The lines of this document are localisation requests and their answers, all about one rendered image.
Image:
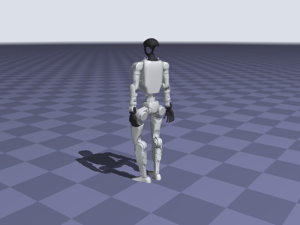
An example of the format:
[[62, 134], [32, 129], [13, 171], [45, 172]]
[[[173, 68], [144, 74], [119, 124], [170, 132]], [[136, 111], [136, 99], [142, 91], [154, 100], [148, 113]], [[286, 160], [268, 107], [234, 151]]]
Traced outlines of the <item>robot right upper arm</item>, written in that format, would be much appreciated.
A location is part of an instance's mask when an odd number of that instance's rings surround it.
[[163, 82], [162, 82], [162, 89], [169, 88], [169, 64], [163, 61]]

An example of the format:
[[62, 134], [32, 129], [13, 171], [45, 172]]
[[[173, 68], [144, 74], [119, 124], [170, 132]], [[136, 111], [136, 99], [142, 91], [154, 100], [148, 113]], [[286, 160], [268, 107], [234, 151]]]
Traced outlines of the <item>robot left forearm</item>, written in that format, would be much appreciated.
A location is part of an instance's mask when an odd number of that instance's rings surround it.
[[129, 111], [133, 112], [133, 108], [136, 107], [136, 99], [138, 94], [135, 92], [135, 86], [133, 84], [129, 86], [129, 91], [130, 91]]

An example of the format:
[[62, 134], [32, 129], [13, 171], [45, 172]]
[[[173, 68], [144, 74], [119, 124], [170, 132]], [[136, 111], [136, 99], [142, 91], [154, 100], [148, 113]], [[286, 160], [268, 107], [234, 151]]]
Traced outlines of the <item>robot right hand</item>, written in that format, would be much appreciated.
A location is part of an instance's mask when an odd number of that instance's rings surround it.
[[169, 120], [168, 123], [174, 121], [174, 113], [173, 113], [173, 110], [171, 109], [172, 108], [172, 103], [170, 102], [170, 107], [165, 107], [167, 110], [166, 110], [166, 113], [165, 113], [165, 116], [164, 116], [164, 119], [167, 115], [167, 121]]

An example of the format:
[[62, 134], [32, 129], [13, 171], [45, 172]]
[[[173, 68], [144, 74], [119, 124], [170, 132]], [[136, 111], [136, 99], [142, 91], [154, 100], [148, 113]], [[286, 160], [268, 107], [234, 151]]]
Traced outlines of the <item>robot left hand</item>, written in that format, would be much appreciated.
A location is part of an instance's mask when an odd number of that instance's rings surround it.
[[130, 117], [129, 117], [129, 121], [131, 122], [131, 125], [134, 127], [139, 127], [140, 125], [138, 125], [137, 123], [137, 118], [136, 118], [136, 107], [133, 108], [133, 112], [129, 112], [130, 113]]

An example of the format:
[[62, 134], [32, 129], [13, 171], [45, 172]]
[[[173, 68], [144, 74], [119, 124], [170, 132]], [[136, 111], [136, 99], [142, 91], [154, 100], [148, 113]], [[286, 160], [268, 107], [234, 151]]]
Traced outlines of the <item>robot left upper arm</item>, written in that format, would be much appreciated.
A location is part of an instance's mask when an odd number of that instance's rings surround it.
[[133, 80], [133, 85], [135, 86], [135, 91], [139, 90], [139, 81], [140, 81], [140, 71], [143, 68], [143, 61], [140, 62], [135, 62], [132, 65], [132, 80]]

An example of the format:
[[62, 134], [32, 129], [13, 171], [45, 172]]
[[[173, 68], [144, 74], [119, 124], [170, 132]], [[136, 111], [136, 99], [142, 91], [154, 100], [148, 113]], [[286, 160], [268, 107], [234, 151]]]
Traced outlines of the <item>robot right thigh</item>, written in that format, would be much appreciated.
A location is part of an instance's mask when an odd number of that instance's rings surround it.
[[161, 140], [159, 138], [160, 127], [162, 123], [162, 119], [160, 116], [164, 115], [165, 108], [159, 105], [159, 111], [153, 115], [150, 115], [150, 127], [151, 127], [151, 144], [153, 147], [160, 147]]

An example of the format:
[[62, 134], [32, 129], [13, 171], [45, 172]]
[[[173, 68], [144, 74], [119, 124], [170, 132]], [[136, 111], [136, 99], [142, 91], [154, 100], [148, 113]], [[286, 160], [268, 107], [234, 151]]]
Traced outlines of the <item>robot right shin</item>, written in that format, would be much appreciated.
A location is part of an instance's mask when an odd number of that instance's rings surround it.
[[159, 164], [162, 156], [162, 139], [160, 147], [156, 148], [152, 146], [152, 159], [153, 159], [153, 166], [154, 166], [154, 174], [159, 173]]

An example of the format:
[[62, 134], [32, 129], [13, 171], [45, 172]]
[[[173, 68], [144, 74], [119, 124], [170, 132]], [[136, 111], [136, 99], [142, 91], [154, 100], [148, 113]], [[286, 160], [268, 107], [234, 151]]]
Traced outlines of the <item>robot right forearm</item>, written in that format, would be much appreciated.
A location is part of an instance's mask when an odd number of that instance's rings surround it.
[[169, 86], [169, 88], [163, 90], [163, 94], [164, 94], [165, 106], [170, 107], [170, 102], [171, 102], [171, 99], [170, 99], [170, 86]]

